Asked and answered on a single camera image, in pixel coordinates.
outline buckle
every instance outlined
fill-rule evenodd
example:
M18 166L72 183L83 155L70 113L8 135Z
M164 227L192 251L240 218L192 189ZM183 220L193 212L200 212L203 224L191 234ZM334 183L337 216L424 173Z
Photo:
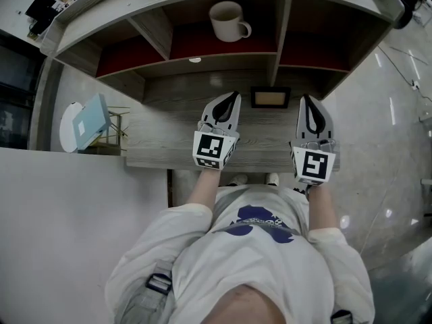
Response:
M163 295L168 295L171 291L172 281L162 273L154 273L148 278L146 287Z

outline small framed picture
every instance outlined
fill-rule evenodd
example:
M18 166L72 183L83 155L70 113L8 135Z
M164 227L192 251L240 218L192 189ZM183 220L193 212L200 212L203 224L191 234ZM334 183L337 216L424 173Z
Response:
M288 108L291 88L274 86L252 86L250 104L252 108Z

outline person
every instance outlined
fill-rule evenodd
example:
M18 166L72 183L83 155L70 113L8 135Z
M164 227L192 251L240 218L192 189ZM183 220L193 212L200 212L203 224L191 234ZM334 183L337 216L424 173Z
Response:
M275 173L266 184L238 175L218 189L220 175L204 169L187 203L161 211L122 257L105 288L116 322L148 323L118 318L128 289L160 260L173 263L167 323L373 322L367 271L338 229L327 186L307 199L278 186Z

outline white t-shirt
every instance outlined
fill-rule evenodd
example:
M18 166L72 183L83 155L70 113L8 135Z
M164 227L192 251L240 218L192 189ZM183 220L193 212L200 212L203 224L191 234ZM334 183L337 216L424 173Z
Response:
M164 210L115 268L105 289L112 314L125 289L174 262L169 323L201 323L230 289L246 284L270 298L289 324L329 323L340 309L373 322L369 278L340 230L308 232L308 202L287 188L221 188L215 214L203 205Z

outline gray floor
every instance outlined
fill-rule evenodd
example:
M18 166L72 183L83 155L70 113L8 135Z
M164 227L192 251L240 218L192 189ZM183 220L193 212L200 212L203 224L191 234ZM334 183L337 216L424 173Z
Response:
M369 271L379 324L430 323L432 309L432 239L413 251Z
M432 98L432 67L428 65L432 63L432 26L411 22L403 30L392 30L380 47L409 81L419 82L423 95ZM54 112L53 151L61 151L58 126L64 109L74 101L85 103L97 92L105 95L108 105L138 104L84 74L65 69ZM429 189L420 185L421 178L431 177L431 139L429 129L419 122L419 116L432 116L432 102L413 91L376 48L324 104L341 142L341 170L329 185L342 231L367 266L374 267L432 235L429 222L423 219ZM223 173L222 184L232 175ZM197 176L197 172L174 172L175 205L185 202ZM283 186L299 187L291 173L280 176ZM263 179L264 174L251 175L252 183Z

